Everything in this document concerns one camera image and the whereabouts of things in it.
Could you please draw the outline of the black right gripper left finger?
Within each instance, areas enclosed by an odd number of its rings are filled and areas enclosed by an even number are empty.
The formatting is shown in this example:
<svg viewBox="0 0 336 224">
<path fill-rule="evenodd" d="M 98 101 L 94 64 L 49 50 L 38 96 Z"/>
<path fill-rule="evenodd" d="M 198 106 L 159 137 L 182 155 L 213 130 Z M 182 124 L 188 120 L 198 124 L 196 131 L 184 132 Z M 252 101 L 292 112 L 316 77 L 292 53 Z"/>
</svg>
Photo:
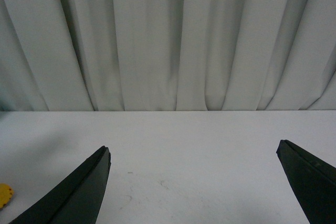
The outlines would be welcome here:
<svg viewBox="0 0 336 224">
<path fill-rule="evenodd" d="M 102 146 L 11 223 L 96 223 L 110 167 L 111 153 Z"/>
</svg>

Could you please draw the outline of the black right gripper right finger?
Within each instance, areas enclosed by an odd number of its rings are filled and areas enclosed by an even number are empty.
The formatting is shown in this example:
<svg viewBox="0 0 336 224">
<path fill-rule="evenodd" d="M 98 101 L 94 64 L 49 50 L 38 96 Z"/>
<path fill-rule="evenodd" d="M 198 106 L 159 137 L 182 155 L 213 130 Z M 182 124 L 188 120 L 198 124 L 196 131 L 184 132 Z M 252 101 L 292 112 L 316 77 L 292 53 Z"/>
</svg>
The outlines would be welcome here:
<svg viewBox="0 0 336 224">
<path fill-rule="evenodd" d="M 335 167 L 289 140 L 276 153 L 308 221 L 335 223 Z"/>
</svg>

